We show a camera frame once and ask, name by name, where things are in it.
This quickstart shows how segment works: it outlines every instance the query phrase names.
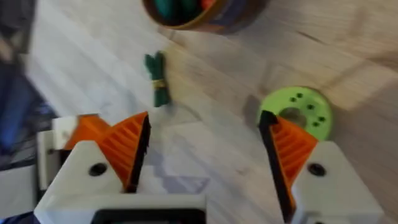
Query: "black screw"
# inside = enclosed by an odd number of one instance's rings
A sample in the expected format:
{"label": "black screw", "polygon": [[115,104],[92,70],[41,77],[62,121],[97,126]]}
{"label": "black screw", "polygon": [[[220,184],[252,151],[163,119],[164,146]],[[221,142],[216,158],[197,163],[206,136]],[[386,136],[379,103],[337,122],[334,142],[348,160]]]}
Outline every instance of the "black screw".
{"label": "black screw", "polygon": [[324,177],[326,175],[326,169],[321,164],[312,163],[308,165],[307,169],[312,175],[317,177]]}
{"label": "black screw", "polygon": [[104,163],[97,163],[93,166],[91,166],[90,170],[88,171],[88,174],[92,177],[97,177],[99,175],[102,175],[106,172],[106,169],[108,167]]}

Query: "green ring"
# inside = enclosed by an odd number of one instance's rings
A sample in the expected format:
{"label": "green ring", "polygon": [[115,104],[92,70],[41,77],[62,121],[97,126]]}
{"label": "green ring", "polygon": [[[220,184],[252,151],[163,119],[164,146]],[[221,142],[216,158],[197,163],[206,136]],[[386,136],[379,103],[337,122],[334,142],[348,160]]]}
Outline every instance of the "green ring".
{"label": "green ring", "polygon": [[333,127],[333,113],[328,100],[318,91],[302,86],[292,86],[268,95],[261,104],[261,111],[274,114],[286,108],[297,108],[306,123],[304,129],[318,140],[327,140]]}

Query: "green object in bowl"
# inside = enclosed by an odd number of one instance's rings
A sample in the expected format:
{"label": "green object in bowl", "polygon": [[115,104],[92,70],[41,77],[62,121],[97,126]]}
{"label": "green object in bowl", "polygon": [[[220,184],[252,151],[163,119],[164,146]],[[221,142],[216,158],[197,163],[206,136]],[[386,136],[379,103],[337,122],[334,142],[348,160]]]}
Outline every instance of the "green object in bowl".
{"label": "green object in bowl", "polygon": [[176,24],[180,17],[180,3],[176,0],[154,0],[156,9],[168,24]]}
{"label": "green object in bowl", "polygon": [[329,138],[333,127],[333,113],[328,100],[307,87],[292,86],[271,93],[262,102],[263,110],[301,126],[321,141]]}
{"label": "green object in bowl", "polygon": [[184,22],[188,22],[201,13],[199,0],[180,0]]}
{"label": "green object in bowl", "polygon": [[188,22],[201,13],[199,0],[154,0],[164,21],[170,26]]}

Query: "blue fabric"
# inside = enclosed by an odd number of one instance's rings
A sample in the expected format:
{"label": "blue fabric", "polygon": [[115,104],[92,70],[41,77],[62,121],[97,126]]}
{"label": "blue fabric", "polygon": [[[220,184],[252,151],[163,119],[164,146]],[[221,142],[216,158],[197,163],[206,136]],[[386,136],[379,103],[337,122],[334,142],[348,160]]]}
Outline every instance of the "blue fabric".
{"label": "blue fabric", "polygon": [[15,75],[6,97],[2,98],[4,101],[1,102],[3,112],[0,117],[0,144],[2,153],[7,153],[14,143],[25,114],[35,99],[35,93],[25,78]]}

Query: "white plastic part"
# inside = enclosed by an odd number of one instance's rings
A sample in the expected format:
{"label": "white plastic part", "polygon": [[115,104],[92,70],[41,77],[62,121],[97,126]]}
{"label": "white plastic part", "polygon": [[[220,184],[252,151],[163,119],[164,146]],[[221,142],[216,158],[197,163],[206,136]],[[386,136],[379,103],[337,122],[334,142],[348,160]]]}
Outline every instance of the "white plastic part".
{"label": "white plastic part", "polygon": [[46,190],[61,166],[59,154],[54,151],[53,131],[37,133],[37,155],[39,187],[40,190]]}
{"label": "white plastic part", "polygon": [[54,149],[64,149],[79,124],[78,116],[55,118],[52,120]]}
{"label": "white plastic part", "polygon": [[35,166],[0,172],[0,220],[33,211]]}
{"label": "white plastic part", "polygon": [[[322,165],[326,175],[309,173],[307,167],[313,163]],[[297,206],[293,224],[308,223],[309,218],[316,217],[375,224],[383,216],[378,202],[333,142],[317,144],[297,176],[292,194]]]}
{"label": "white plastic part", "polygon": [[[103,175],[89,175],[91,166],[105,163]],[[122,194],[123,185],[94,141],[79,142],[34,210],[41,224],[87,224],[101,209],[197,208],[202,195]]]}

